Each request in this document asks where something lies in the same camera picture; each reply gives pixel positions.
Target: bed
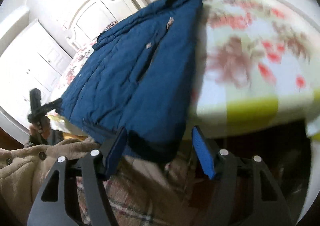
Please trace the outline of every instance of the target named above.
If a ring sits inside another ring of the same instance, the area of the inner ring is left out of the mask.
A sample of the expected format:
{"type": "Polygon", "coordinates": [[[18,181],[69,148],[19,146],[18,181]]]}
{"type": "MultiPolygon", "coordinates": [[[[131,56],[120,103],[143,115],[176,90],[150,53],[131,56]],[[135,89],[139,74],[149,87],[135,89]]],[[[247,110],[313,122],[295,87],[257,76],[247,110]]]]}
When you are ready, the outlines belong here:
{"type": "MultiPolygon", "coordinates": [[[[77,53],[51,100],[78,74],[95,37],[146,5],[145,0],[85,2],[68,27],[67,40],[77,53]]],[[[319,28],[290,7],[277,0],[204,0],[197,41],[185,138],[195,124],[207,137],[225,137],[319,116],[319,28]]],[[[55,112],[49,118],[54,129],[85,135],[55,112]]]]}

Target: white door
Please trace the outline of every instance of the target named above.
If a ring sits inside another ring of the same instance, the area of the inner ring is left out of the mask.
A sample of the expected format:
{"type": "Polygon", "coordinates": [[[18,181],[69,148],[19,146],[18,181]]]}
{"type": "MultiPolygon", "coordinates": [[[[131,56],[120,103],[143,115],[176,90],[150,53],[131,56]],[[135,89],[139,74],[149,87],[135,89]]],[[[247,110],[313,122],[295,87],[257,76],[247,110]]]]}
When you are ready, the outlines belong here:
{"type": "Polygon", "coordinates": [[[27,75],[32,76],[50,92],[53,91],[55,84],[61,76],[47,61],[34,52],[30,52],[30,58],[24,62],[21,70],[27,75]]]}
{"type": "Polygon", "coordinates": [[[33,88],[41,91],[41,104],[49,101],[50,92],[33,76],[14,68],[4,68],[0,65],[0,87],[3,89],[0,94],[0,105],[4,110],[16,119],[20,124],[29,127],[27,116],[30,110],[29,92],[33,88]]]}
{"type": "Polygon", "coordinates": [[[37,21],[29,27],[25,40],[29,48],[38,52],[59,74],[65,71],[72,60],[37,21]]]}

